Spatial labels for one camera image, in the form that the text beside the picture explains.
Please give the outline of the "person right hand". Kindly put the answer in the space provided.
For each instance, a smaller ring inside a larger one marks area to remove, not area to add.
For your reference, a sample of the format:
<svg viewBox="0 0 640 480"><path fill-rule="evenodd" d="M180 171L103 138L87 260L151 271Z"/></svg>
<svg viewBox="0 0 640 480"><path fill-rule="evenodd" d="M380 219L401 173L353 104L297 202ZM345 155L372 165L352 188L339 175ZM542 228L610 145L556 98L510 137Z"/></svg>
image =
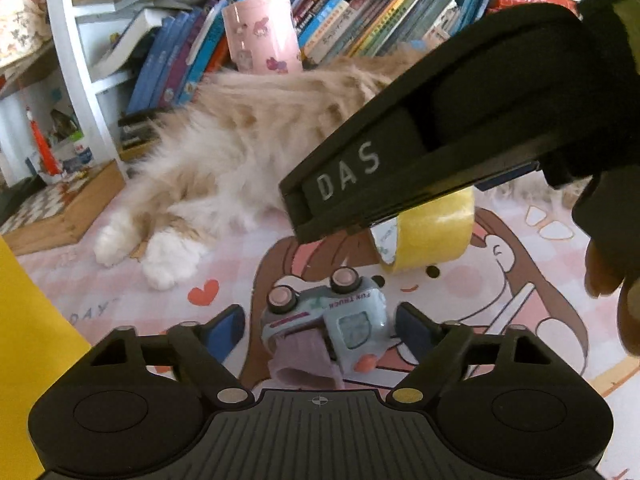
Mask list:
<svg viewBox="0 0 640 480"><path fill-rule="evenodd" d="M639 278L623 274L608 263L590 240L585 255L585 289L592 298L620 291L617 300L617 329L620 342L633 356L639 355Z"/></svg>

